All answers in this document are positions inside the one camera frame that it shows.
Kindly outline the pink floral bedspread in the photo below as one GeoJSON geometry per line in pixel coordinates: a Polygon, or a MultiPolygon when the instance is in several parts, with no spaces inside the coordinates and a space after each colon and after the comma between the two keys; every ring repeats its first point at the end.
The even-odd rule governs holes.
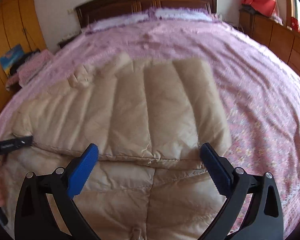
{"type": "Polygon", "coordinates": [[[122,53],[133,60],[195,57],[208,63],[231,136],[222,156],[248,173],[273,174],[288,236],[300,221],[300,77],[267,47],[225,23],[152,20],[82,33],[5,107],[0,140],[24,101],[79,66],[103,67],[122,53]]]}

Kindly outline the beige quilted down jacket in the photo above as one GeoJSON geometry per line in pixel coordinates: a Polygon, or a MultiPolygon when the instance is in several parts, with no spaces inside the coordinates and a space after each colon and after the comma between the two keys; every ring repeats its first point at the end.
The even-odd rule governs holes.
{"type": "Polygon", "coordinates": [[[211,67],[202,59],[79,66],[13,113],[3,138],[33,136],[2,172],[7,230],[27,172],[49,174],[89,144],[99,161],[74,201],[102,239],[197,239],[224,203],[199,157],[231,145],[211,67]]]}

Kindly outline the pink cloth covered stool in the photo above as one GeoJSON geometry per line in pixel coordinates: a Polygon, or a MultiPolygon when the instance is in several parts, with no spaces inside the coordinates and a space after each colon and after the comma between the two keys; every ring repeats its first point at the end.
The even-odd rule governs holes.
{"type": "Polygon", "coordinates": [[[47,49],[31,57],[19,67],[14,75],[8,78],[5,85],[6,90],[10,91],[16,84],[22,88],[25,87],[53,58],[53,53],[47,49]]]}

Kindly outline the purple ruffled pillow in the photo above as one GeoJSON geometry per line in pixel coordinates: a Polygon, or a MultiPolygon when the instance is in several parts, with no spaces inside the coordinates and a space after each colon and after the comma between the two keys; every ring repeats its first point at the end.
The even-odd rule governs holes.
{"type": "Polygon", "coordinates": [[[205,11],[191,10],[186,8],[159,8],[154,12],[154,16],[160,20],[187,20],[187,21],[208,21],[212,22],[215,18],[205,11]]]}
{"type": "Polygon", "coordinates": [[[89,23],[86,27],[82,28],[83,33],[94,33],[97,31],[103,31],[109,28],[125,26],[129,24],[139,23],[149,20],[148,13],[137,13],[131,15],[121,15],[111,18],[89,23]]]}

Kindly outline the blue painting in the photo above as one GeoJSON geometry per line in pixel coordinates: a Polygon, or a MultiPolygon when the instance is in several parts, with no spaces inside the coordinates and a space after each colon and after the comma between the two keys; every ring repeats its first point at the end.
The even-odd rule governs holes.
{"type": "Polygon", "coordinates": [[[0,57],[0,65],[5,74],[9,77],[12,66],[17,63],[25,55],[20,44],[14,46],[5,55],[0,57]]]}

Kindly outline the dark bedside table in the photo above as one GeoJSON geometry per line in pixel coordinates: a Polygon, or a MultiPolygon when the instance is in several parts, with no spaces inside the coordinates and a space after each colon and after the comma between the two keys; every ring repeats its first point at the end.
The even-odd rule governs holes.
{"type": "Polygon", "coordinates": [[[78,35],[80,35],[82,32],[81,31],[77,31],[74,33],[70,33],[68,35],[65,35],[59,42],[58,42],[58,46],[59,48],[63,48],[65,47],[68,43],[70,43],[71,41],[73,41],[78,35]]]}

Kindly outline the right purple ruffled pillow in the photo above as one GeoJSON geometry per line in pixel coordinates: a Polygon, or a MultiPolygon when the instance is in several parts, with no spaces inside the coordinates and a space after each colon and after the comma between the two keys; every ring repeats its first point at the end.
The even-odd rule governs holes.
{"type": "Polygon", "coordinates": [[[212,22],[215,18],[205,11],[191,10],[186,8],[159,8],[154,12],[154,16],[160,20],[187,20],[187,21],[208,21],[212,22]]]}

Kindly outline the left purple ruffled pillow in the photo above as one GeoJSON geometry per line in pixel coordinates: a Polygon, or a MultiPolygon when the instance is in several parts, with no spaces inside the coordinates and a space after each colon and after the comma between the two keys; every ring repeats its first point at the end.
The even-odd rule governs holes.
{"type": "Polygon", "coordinates": [[[137,13],[131,15],[121,15],[111,18],[89,23],[86,27],[82,28],[83,33],[94,33],[97,31],[103,31],[109,28],[125,26],[129,24],[139,23],[149,20],[148,13],[137,13]]]}

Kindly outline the dark wooden headboard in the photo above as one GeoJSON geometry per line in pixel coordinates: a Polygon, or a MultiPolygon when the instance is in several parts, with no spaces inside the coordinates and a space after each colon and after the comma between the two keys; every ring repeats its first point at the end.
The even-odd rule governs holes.
{"type": "Polygon", "coordinates": [[[157,8],[203,9],[217,12],[217,0],[90,0],[75,7],[80,27],[102,19],[157,8]]]}

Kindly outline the red items on windowsill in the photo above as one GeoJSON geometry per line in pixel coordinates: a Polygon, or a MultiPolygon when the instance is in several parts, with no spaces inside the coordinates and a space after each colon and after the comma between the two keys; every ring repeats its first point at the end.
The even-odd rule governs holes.
{"type": "Polygon", "coordinates": [[[290,27],[300,33],[300,24],[297,18],[291,17],[290,18],[290,27]]]}

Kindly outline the black clothes on stool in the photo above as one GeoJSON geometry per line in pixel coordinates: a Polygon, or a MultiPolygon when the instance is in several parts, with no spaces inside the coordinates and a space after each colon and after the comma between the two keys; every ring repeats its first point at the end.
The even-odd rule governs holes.
{"type": "Polygon", "coordinates": [[[9,76],[14,75],[22,64],[24,64],[27,60],[29,60],[31,57],[38,54],[39,52],[40,50],[37,49],[35,51],[24,54],[20,59],[18,59],[14,64],[12,64],[9,70],[9,76]]]}

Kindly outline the orange wooden wardrobe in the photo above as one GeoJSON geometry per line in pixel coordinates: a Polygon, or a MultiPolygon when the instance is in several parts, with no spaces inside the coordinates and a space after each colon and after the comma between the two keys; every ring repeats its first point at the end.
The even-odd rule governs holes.
{"type": "MultiPolygon", "coordinates": [[[[46,49],[34,0],[0,0],[0,58],[16,45],[21,45],[26,53],[46,49]]],[[[0,113],[20,90],[19,85],[6,90],[7,80],[0,64],[0,113]]]]}

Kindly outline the brown wooden side cabinet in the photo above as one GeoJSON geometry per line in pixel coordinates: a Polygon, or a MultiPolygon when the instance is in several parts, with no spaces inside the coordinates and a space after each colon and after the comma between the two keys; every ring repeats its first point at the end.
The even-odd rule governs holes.
{"type": "Polygon", "coordinates": [[[300,33],[244,9],[239,10],[239,25],[245,34],[268,47],[300,76],[300,33]]]}

